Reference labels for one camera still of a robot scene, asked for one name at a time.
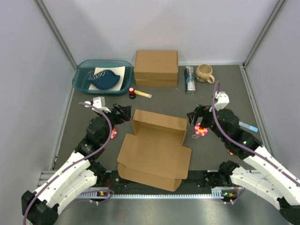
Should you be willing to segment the brown cardboard box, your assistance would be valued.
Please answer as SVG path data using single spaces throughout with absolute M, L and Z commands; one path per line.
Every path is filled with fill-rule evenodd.
M 117 162 L 122 179 L 174 192 L 188 177 L 192 150 L 183 145 L 188 120 L 136 109 Z

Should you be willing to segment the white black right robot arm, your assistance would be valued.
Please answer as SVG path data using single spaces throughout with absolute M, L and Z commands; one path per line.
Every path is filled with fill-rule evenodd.
M 198 105 L 187 114 L 190 125 L 198 118 L 203 128 L 209 128 L 229 153 L 256 169 L 261 177 L 235 162 L 223 162 L 218 179 L 225 186 L 241 186 L 272 204 L 284 219 L 293 225 L 300 223 L 300 180 L 284 168 L 251 133 L 239 125 L 239 118 L 229 109 L 216 112 L 210 106 Z

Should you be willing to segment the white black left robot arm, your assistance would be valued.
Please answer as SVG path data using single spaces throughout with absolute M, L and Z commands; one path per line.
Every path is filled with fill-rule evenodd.
M 96 160 L 105 150 L 116 125 L 131 120 L 129 106 L 114 104 L 112 109 L 81 102 L 97 116 L 90 120 L 85 137 L 67 161 L 43 185 L 21 197 L 23 224 L 53 225 L 64 209 L 88 188 L 106 182 L 106 169 Z

